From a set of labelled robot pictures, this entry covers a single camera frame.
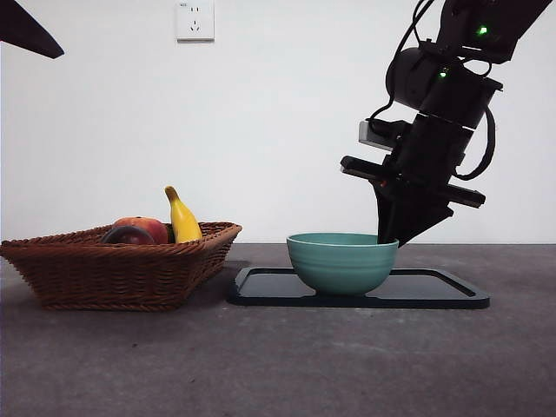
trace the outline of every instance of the table surface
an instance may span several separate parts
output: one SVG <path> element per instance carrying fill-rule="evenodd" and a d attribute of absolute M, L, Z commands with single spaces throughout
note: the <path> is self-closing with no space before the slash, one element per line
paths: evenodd
<path fill-rule="evenodd" d="M 235 244 L 167 313 L 42 310 L 2 270 L 2 416 L 556 415 L 556 245 L 406 245 L 491 295 L 478 310 L 242 307 L 241 268 L 288 267 Z"/>

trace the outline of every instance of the black tray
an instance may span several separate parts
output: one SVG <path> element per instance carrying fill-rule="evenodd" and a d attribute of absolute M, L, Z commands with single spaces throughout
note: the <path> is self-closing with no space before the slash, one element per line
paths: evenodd
<path fill-rule="evenodd" d="M 305 285 L 292 268 L 244 268 L 228 302 L 242 306 L 351 308 L 487 308 L 480 289 L 438 269 L 393 269 L 364 295 L 322 295 Z"/>

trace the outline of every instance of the white wall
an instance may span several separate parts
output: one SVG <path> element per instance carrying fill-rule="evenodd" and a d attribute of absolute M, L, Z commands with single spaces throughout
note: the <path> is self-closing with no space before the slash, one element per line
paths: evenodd
<path fill-rule="evenodd" d="M 215 42 L 193 44 L 174 39 L 175 0 L 20 3 L 66 54 L 2 48 L 4 239 L 167 221 L 167 184 L 199 220 L 241 224 L 237 242 L 376 231 L 371 187 L 339 161 L 385 155 L 357 142 L 358 123 L 387 101 L 414 0 L 216 0 Z M 436 37 L 436 3 L 423 37 Z M 453 205 L 415 242 L 556 242 L 555 24 L 549 7 L 491 75 L 506 86 L 491 105 L 497 153 L 482 177 L 454 181 L 486 204 Z M 485 124 L 460 171 L 480 159 Z"/>

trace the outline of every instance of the dark red fruit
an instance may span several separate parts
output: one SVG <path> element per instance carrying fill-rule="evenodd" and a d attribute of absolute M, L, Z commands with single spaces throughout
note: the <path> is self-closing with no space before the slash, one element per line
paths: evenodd
<path fill-rule="evenodd" d="M 131 243 L 133 245 L 154 245 L 153 236 L 144 228 L 136 226 L 117 226 L 109 230 L 101 243 Z"/>

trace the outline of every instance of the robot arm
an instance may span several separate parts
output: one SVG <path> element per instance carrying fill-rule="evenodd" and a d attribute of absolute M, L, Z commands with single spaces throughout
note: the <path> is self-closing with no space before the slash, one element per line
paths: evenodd
<path fill-rule="evenodd" d="M 341 160 L 342 172 L 369 180 L 378 202 L 379 242 L 400 245 L 453 215 L 457 202 L 478 208 L 485 196 L 448 184 L 452 176 L 480 175 L 494 152 L 494 119 L 488 104 L 502 84 L 464 66 L 470 60 L 504 63 L 517 41 L 552 0 L 446 0 L 436 42 L 401 50 L 434 0 L 420 0 L 412 25 L 387 71 L 390 102 L 360 124 L 360 142 L 390 152 L 382 165 L 352 156 Z M 413 123 L 385 122 L 376 116 L 393 101 L 419 111 Z M 456 168 L 482 117 L 488 121 L 486 153 L 470 174 Z"/>

